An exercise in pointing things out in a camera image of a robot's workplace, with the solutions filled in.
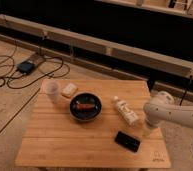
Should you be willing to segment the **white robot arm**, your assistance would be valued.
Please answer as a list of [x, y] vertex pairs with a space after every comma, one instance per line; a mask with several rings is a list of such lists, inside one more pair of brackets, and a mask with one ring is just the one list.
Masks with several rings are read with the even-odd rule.
[[179, 106], [166, 91], [160, 91], [143, 106], [146, 114], [143, 136], [148, 137], [161, 121], [173, 122], [193, 129], [193, 106]]

